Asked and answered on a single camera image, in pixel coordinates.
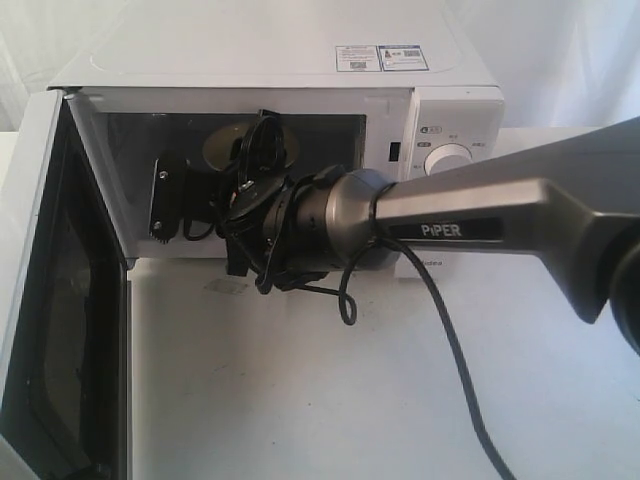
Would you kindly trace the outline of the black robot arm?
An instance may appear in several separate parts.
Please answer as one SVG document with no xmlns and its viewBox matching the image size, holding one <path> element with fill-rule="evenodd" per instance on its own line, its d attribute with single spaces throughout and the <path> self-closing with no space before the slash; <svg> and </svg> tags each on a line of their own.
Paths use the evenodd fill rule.
<svg viewBox="0 0 640 480">
<path fill-rule="evenodd" d="M 220 207 L 229 274 L 266 293 L 411 249 L 529 254 L 582 321 L 609 308 L 638 347 L 637 119 L 406 181 L 340 165 L 292 179 L 279 122 L 259 126 L 270 149 L 245 142 Z"/>
</svg>

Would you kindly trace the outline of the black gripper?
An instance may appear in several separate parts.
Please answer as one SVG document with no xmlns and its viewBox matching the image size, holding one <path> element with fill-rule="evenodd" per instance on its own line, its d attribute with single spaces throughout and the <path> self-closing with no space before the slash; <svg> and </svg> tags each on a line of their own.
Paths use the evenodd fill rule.
<svg viewBox="0 0 640 480">
<path fill-rule="evenodd" d="M 221 218 L 228 273 L 253 271 L 263 295 L 274 289 L 328 295 L 330 290 L 316 283 L 329 272 L 325 209 L 330 171 L 297 181 L 287 175 L 265 177 L 283 172 L 287 158 L 281 115 L 260 110 L 232 148 L 230 169 L 237 184 L 261 179 L 239 191 Z"/>
</svg>

